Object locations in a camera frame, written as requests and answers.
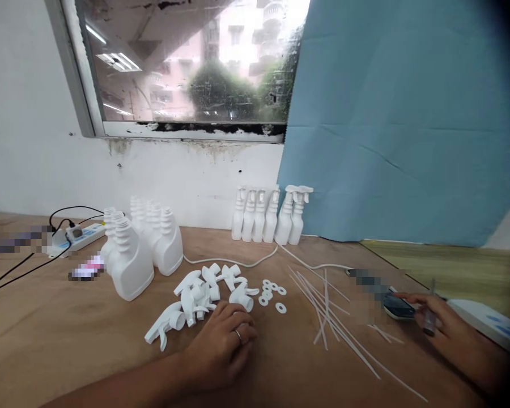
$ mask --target pen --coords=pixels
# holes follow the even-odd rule
[[[431,295],[435,294],[435,280],[433,279],[431,282]],[[427,308],[425,311],[425,323],[423,325],[423,332],[426,335],[431,337],[435,336],[435,325],[436,325],[436,315],[435,313]]]

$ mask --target blue backdrop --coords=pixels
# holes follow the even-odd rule
[[[312,0],[279,184],[304,233],[480,246],[510,209],[510,43],[478,0]]]

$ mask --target black cable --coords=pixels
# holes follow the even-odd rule
[[[62,226],[62,223],[64,221],[68,221],[70,223],[70,228],[74,228],[75,227],[75,223],[70,219],[70,218],[65,218],[61,221],[61,223],[58,225],[58,227],[53,231],[53,233],[51,234],[51,236],[55,236],[55,234],[58,232],[58,230],[61,229],[61,226]]]
[[[8,272],[4,273],[1,277],[0,277],[0,281],[5,278],[6,276],[8,276],[11,272],[13,272],[18,266],[24,264],[26,261],[28,261],[32,255],[34,255],[34,252],[32,252],[29,256],[27,256],[25,259],[23,259],[22,261],[20,261],[17,265],[15,265],[13,268],[11,268]]]
[[[42,263],[40,266],[36,266],[34,269],[31,269],[30,271],[25,272],[25,273],[24,273],[24,274],[22,274],[22,275],[19,275],[19,276],[18,276],[18,277],[16,277],[15,279],[12,279],[12,280],[7,281],[7,282],[6,282],[6,283],[4,283],[2,286],[0,286],[0,289],[2,289],[4,286],[9,285],[10,283],[15,282],[17,279],[20,279],[20,278],[22,278],[22,277],[24,277],[24,276],[28,275],[29,273],[34,272],[36,269],[39,269],[39,268],[41,268],[42,266],[45,266],[45,265],[47,265],[47,264],[50,264],[50,263],[51,263],[51,262],[53,262],[55,259],[60,258],[60,256],[61,256],[61,255],[63,255],[63,254],[64,254],[67,250],[69,250],[69,249],[70,249],[70,247],[72,246],[72,241],[70,241],[70,240],[68,239],[68,237],[66,237],[66,240],[68,241],[68,243],[69,243],[70,245],[68,245],[68,248],[66,248],[64,251],[62,251],[59,255],[57,255],[56,257],[54,257],[53,259],[51,259],[51,260],[49,260],[49,261],[47,261],[47,262],[45,262],[45,263]]]
[[[100,214],[103,214],[103,213],[104,213],[103,211],[100,211],[100,210],[94,209],[94,208],[92,208],[92,207],[87,207],[87,206],[71,206],[71,207],[64,207],[64,208],[61,208],[61,209],[59,209],[59,210],[55,211],[53,214],[51,214],[51,215],[49,216],[49,225],[52,227],[53,232],[55,231],[55,227],[53,226],[53,222],[52,222],[52,220],[51,220],[51,218],[53,218],[53,215],[55,215],[55,214],[56,214],[56,213],[58,213],[59,211],[69,210],[69,209],[72,209],[72,208],[87,208],[87,209],[89,209],[89,210],[97,211],[97,212],[99,212]]]
[[[87,218],[86,220],[81,221],[80,224],[83,224],[85,221],[89,221],[90,219],[93,219],[93,218],[96,218],[96,217],[100,217],[100,216],[102,216],[102,214],[95,215],[94,217]]]

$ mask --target tree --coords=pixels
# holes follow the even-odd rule
[[[216,59],[200,67],[189,84],[188,95],[197,121],[259,121],[260,101],[255,88]]]
[[[262,77],[257,93],[262,103],[261,116],[266,122],[287,122],[303,31],[301,25],[293,32],[285,59],[270,65]]]

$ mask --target glass pane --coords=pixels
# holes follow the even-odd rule
[[[79,0],[107,121],[287,122],[309,0]]]

